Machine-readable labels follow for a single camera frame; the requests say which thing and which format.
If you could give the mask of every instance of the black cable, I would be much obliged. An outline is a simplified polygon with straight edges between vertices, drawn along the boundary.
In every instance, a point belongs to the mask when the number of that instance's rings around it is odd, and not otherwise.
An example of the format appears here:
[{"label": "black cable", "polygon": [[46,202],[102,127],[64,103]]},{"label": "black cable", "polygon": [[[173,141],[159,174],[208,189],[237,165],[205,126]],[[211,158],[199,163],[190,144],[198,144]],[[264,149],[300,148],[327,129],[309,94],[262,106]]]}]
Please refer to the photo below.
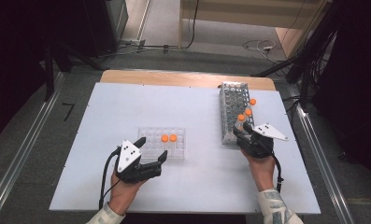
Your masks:
[{"label": "black cable", "polygon": [[199,0],[197,0],[196,8],[194,10],[193,27],[192,27],[192,30],[193,30],[193,32],[192,32],[192,39],[191,39],[191,42],[189,43],[189,45],[187,47],[185,47],[184,49],[188,49],[191,46],[191,44],[193,43],[193,41],[194,41],[194,26],[196,24],[196,16],[197,16],[197,9],[198,8],[199,8]]},{"label": "black cable", "polygon": [[290,28],[288,28],[288,30],[286,31],[286,33],[284,34],[284,37],[283,39],[281,40],[281,43],[284,43],[284,39],[285,37],[287,36],[287,33],[293,28],[293,26],[296,24],[296,22],[298,21],[298,18],[299,18],[299,15],[301,14],[301,11],[302,11],[302,8],[304,7],[304,4],[305,4],[306,0],[304,0],[304,2],[302,3],[302,6],[301,8],[299,8],[298,10],[298,14],[296,15],[296,18],[295,18],[295,21],[293,22],[293,24],[290,26]]},{"label": "black cable", "polygon": [[318,49],[315,59],[311,62],[310,70],[306,73],[306,75],[309,76],[309,80],[310,80],[309,86],[314,91],[317,91],[320,88],[318,81],[321,77],[321,70],[324,67],[324,64],[322,62],[323,56],[328,46],[333,42],[335,37],[336,37],[336,32],[332,32],[328,35],[328,38],[323,42],[321,47]]},{"label": "black cable", "polygon": [[[249,41],[243,43],[241,46],[243,47],[243,49],[246,49],[246,50],[249,50],[249,51],[254,51],[254,52],[259,52],[260,54],[262,54],[262,55],[263,55],[263,56],[264,56],[268,61],[272,62],[272,66],[271,66],[271,67],[275,66],[275,65],[278,64],[278,63],[286,62],[286,61],[274,61],[274,60],[268,58],[267,55],[269,54],[270,51],[273,50],[273,48],[270,49],[270,50],[268,50],[266,53],[263,53],[262,51],[260,51],[260,50],[258,49],[258,44],[257,44],[257,47],[256,47],[257,49],[250,49],[249,46],[248,46],[248,44],[249,44],[249,43],[252,43],[252,42],[257,42],[257,41],[258,41],[258,43],[262,43],[262,42],[270,41],[270,42],[272,42],[272,43],[274,44],[273,47],[276,45],[276,42],[274,42],[274,41],[272,41],[272,40],[249,40]],[[282,73],[284,76],[287,76],[286,72],[283,71],[284,68],[280,69],[280,71],[281,71],[281,73]],[[275,72],[275,74],[276,74],[278,77],[282,77],[282,75],[280,75],[277,71]]]},{"label": "black cable", "polygon": [[275,159],[276,166],[278,167],[278,184],[276,186],[276,190],[278,192],[280,192],[281,191],[281,182],[284,181],[284,179],[281,177],[281,165],[280,165],[280,162],[278,161],[278,158],[275,156],[275,154],[272,153],[271,156],[273,157],[273,159]]},{"label": "black cable", "polygon": [[135,47],[140,47],[140,48],[155,48],[155,49],[179,49],[178,46],[174,46],[174,45],[142,45],[142,46],[138,46],[138,45],[134,45]]},{"label": "black cable", "polygon": [[284,102],[284,101],[288,101],[288,100],[299,99],[300,97],[301,97],[300,95],[292,96],[292,97],[281,99],[281,101]]},{"label": "black cable", "polygon": [[[316,10],[316,13],[314,14],[314,16],[313,16],[313,18],[311,19],[310,23],[312,23],[312,22],[314,21],[314,19],[316,19],[317,14],[319,14],[319,12],[320,12],[320,9],[319,9],[319,10]],[[312,31],[312,30],[309,30],[309,31],[307,32],[307,37],[305,38],[305,41],[304,41],[304,47],[305,47],[306,44],[307,44],[307,38],[308,38],[308,36],[309,36],[309,34],[310,34],[311,31]]]},{"label": "black cable", "polygon": [[293,102],[293,105],[290,108],[287,109],[287,112],[289,110],[291,110],[291,113],[290,113],[290,116],[291,116],[290,125],[291,125],[291,128],[293,129],[293,136],[295,137],[296,145],[298,145],[298,149],[299,149],[299,153],[301,154],[302,161],[304,162],[304,165],[306,165],[304,151],[302,150],[301,145],[299,145],[298,135],[296,134],[296,132],[295,132],[295,130],[293,128],[293,118],[295,117],[296,107],[300,103],[299,98],[296,101]]},{"label": "black cable", "polygon": [[106,186],[106,178],[107,178],[107,169],[108,169],[108,166],[109,166],[109,163],[110,163],[110,161],[112,160],[112,158],[114,157],[114,156],[120,156],[121,155],[121,147],[118,147],[118,148],[116,148],[116,150],[115,151],[113,151],[110,155],[109,155],[109,157],[108,157],[108,159],[107,159],[107,161],[106,161],[106,165],[105,165],[105,167],[104,167],[104,172],[103,172],[103,180],[102,180],[102,183],[101,183],[101,191],[100,191],[100,200],[98,201],[98,207],[99,207],[99,209],[101,209],[102,207],[103,207],[103,204],[104,204],[104,197],[106,196],[106,194],[107,194],[107,192],[104,194],[104,188],[105,188],[105,186]]},{"label": "black cable", "polygon": [[115,188],[115,186],[117,186],[118,184],[119,184],[119,182],[121,182],[119,179],[118,179],[118,181],[114,184],[114,185],[112,185],[109,189],[107,189],[107,191],[106,191],[106,193],[104,194],[104,196],[103,196],[103,198],[105,198],[106,197],[106,195],[113,189],[113,188]]}]

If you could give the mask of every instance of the wooden table edge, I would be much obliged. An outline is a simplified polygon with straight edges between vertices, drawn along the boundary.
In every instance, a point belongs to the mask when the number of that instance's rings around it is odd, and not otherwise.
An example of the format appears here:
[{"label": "wooden table edge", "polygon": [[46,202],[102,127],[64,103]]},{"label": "wooden table edge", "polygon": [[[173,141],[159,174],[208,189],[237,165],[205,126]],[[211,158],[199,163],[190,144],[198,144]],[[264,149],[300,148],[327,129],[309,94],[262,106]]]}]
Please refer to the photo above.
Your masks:
[{"label": "wooden table edge", "polygon": [[223,81],[245,82],[249,89],[275,91],[273,80],[269,77],[239,77],[197,72],[170,72],[153,70],[106,70],[101,76],[103,83],[124,83],[138,85],[182,86],[218,88]]}]

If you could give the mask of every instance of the gray floor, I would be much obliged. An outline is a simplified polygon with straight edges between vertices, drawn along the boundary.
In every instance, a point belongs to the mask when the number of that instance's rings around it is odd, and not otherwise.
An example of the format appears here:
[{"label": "gray floor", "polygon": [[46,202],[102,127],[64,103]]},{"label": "gray floor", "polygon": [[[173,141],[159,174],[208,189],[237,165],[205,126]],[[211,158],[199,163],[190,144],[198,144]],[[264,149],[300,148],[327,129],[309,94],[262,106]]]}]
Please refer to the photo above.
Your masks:
[{"label": "gray floor", "polygon": [[[192,17],[194,11],[184,13]],[[179,1],[152,0],[146,19],[141,36],[146,45],[178,45]],[[181,46],[186,47],[192,39],[193,20],[183,20],[182,26]],[[257,50],[258,41],[263,41],[259,44],[260,49],[273,46],[269,59],[286,60],[274,27],[215,21],[197,21],[189,51],[264,59]]]},{"label": "gray floor", "polygon": [[[261,28],[255,32],[258,35],[251,35],[250,39],[277,38],[267,28]],[[167,54],[163,54],[161,50],[150,50],[111,56],[100,59],[98,62],[111,69],[191,71],[237,76],[257,74],[272,65],[258,52],[252,52],[252,55],[242,54],[239,56],[235,55],[239,51],[236,48],[226,51],[210,51],[211,46],[201,41],[206,37],[200,36],[201,33],[198,33],[198,40],[195,41],[194,49],[189,51],[169,51]],[[147,41],[151,41],[149,44],[159,44],[153,43],[152,37],[147,39]],[[230,38],[219,39],[216,43],[223,46],[227,45],[225,39]],[[75,62],[75,65],[71,74],[65,75],[62,91],[48,116],[44,128],[36,139],[36,143],[13,190],[8,195],[0,213],[0,223],[85,223],[93,216],[93,213],[90,212],[49,211],[57,180],[60,178],[66,157],[75,139],[93,85],[98,82],[102,75],[101,71],[95,71],[88,65],[78,62]],[[270,77],[275,80],[276,88],[280,91],[282,98],[290,96],[289,86],[284,81],[283,73],[278,72]],[[37,112],[43,103],[44,93],[45,88],[42,87],[30,98],[0,135],[0,179],[36,118]],[[75,105],[67,121],[64,121],[64,118],[69,108],[63,103]],[[287,108],[291,104],[292,102],[285,103]],[[371,173],[362,165],[337,159],[341,150],[335,140],[334,130],[325,118],[319,116],[312,105],[308,106],[309,115],[321,141],[323,151],[349,203],[355,222],[371,223]],[[293,129],[305,155],[307,172],[321,207],[320,215],[303,216],[303,219],[306,223],[339,223],[335,208],[298,117],[293,120]],[[247,220],[248,223],[263,223],[261,214],[248,215]]]}]

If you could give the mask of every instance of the black stand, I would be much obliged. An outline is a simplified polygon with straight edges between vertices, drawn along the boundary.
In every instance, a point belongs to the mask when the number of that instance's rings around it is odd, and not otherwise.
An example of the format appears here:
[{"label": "black stand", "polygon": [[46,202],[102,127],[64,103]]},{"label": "black stand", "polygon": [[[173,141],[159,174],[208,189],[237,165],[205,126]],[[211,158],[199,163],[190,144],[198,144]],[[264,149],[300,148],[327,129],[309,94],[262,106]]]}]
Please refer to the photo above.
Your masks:
[{"label": "black stand", "polygon": [[293,65],[286,76],[288,83],[295,83],[299,77],[304,74],[302,77],[302,86],[300,92],[299,103],[303,108],[304,112],[307,112],[307,91],[310,81],[311,63],[316,60],[319,50],[323,46],[324,42],[328,39],[329,35],[337,29],[339,18],[337,17],[338,10],[341,8],[343,0],[336,0],[333,2],[332,6],[322,18],[317,29],[307,41],[307,44],[303,50],[292,57],[291,59],[278,63],[277,65],[267,69],[266,71],[251,75],[252,77],[267,77],[280,69],[283,69],[287,66]]},{"label": "black stand", "polygon": [[80,52],[72,49],[70,46],[62,42],[49,41],[45,47],[45,73],[46,73],[46,96],[45,102],[54,93],[54,78],[53,78],[53,58],[57,62],[60,70],[62,72],[71,72],[72,63],[68,59],[68,54],[74,55],[77,58],[81,59],[86,64],[90,65],[92,68],[105,71],[109,68],[104,68],[100,64],[95,63],[90,58],[81,54]]}]

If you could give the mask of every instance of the metal rail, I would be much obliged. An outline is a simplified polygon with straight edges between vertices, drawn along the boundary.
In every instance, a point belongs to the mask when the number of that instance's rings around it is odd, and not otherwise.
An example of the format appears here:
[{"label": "metal rail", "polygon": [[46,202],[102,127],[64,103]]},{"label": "metal rail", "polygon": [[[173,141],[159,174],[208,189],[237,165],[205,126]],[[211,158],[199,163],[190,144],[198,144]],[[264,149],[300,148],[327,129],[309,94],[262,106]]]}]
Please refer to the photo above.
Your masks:
[{"label": "metal rail", "polygon": [[17,151],[16,156],[14,157],[13,161],[7,168],[6,173],[0,180],[0,211],[7,199],[7,196],[11,192],[23,165],[25,164],[29,154],[31,153],[34,143],[36,142],[36,139],[39,136],[39,133],[42,130],[45,121],[54,106],[54,103],[56,102],[65,78],[66,75],[64,73],[60,72],[58,74],[54,84],[56,87],[56,91],[53,93],[50,99],[42,105],[36,116],[36,119],[34,120],[33,125],[31,126],[28,134],[25,136],[19,150]]},{"label": "metal rail", "polygon": [[[290,86],[290,94],[292,96],[299,95],[299,91],[295,84]],[[319,165],[322,179],[325,182],[325,186],[330,194],[337,216],[342,224],[353,224],[354,219],[346,203],[346,199],[342,194],[342,191],[336,181],[335,175],[331,169],[328,160],[325,158],[324,152],[322,151],[319,139],[314,132],[313,125],[311,123],[308,114],[304,113],[302,107],[298,105],[296,107],[302,126],[304,127],[307,135],[307,140],[310,143],[314,157],[317,164]]]}]

